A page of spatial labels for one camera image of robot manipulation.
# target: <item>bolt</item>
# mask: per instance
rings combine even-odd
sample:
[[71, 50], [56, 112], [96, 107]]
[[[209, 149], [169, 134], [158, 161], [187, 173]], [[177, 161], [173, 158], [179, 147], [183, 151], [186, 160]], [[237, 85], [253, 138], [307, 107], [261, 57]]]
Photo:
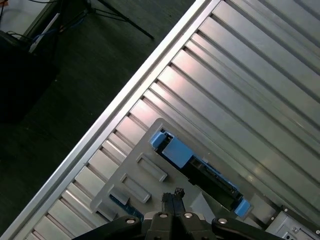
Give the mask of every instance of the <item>bolt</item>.
[[185, 213], [184, 216], [185, 216], [187, 219], [190, 219], [190, 218], [193, 217], [192, 213], [189, 213], [189, 212]]
[[127, 223], [127, 224], [134, 224], [135, 221], [136, 221], [136, 220], [134, 220], [134, 219], [128, 219], [128, 220], [126, 221], [126, 223]]
[[226, 224], [228, 221], [227, 221], [227, 219], [219, 218], [218, 222], [221, 223], [221, 224]]

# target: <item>black cable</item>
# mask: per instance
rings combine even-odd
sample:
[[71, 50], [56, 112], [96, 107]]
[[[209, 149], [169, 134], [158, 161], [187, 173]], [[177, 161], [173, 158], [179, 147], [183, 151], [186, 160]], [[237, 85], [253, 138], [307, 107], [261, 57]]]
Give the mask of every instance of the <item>black cable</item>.
[[38, 3], [38, 4], [53, 4], [53, 3], [58, 3], [61, 0], [54, 0], [54, 1], [36, 1], [36, 0], [28, 0], [30, 2]]
[[8, 2], [8, 0], [4, 0], [3, 2], [1, 2], [2, 7], [1, 7], [1, 13], [0, 13], [0, 22], [2, 19], [2, 15], [4, 14], [5, 2]]

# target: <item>gray plastic part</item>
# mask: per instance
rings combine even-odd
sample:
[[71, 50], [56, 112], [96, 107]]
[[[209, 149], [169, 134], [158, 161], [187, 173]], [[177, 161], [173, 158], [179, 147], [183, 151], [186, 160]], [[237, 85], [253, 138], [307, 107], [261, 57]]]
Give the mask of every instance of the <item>gray plastic part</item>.
[[96, 211], [101, 213], [109, 221], [113, 221], [117, 216], [117, 213], [114, 212], [113, 210], [111, 210], [111, 208], [109, 206], [107, 206], [104, 202], [101, 202], [97, 206]]
[[[123, 204], [126, 202], [122, 201], [123, 198], [121, 196], [129, 196], [130, 205], [142, 214], [161, 211], [163, 193], [174, 193], [176, 188], [184, 189], [185, 197], [183, 202], [186, 209], [189, 209], [192, 205], [195, 207], [194, 202], [199, 200], [199, 196], [202, 196], [201, 201], [206, 201], [199, 187], [189, 183], [183, 174], [159, 156], [152, 148], [149, 142], [150, 139], [162, 129], [173, 133], [193, 150], [197, 150], [195, 153], [198, 156], [207, 155], [207, 151], [196, 144], [192, 136], [188, 136], [186, 132], [177, 130], [165, 120], [159, 118], [92, 200], [90, 204], [92, 210], [97, 209], [97, 205], [100, 203], [108, 205], [111, 201], [109, 195], [112, 194]], [[206, 201], [206, 204], [211, 209], [212, 215], [208, 215], [211, 219], [214, 216], [214, 212], [219, 213], [222, 209], [225, 210], [223, 212], [226, 217], [235, 216], [234, 213], [227, 211], [212, 197], [206, 196], [206, 198], [210, 198], [209, 201]], [[123, 213], [123, 209], [115, 203], [112, 210], [118, 211], [119, 216], [122, 215], [120, 212]], [[194, 211], [205, 214], [197, 208]]]
[[151, 160], [149, 160], [143, 154], [141, 154], [140, 157], [137, 158], [136, 162], [138, 163], [138, 165], [144, 168], [147, 172], [149, 172], [152, 177], [159, 180], [159, 182], [163, 182], [168, 176], [168, 174], [162, 171], [157, 165], [155, 165]]
[[202, 213], [205, 220], [210, 224], [212, 220], [216, 217], [201, 192], [193, 201], [190, 207], [193, 212]]

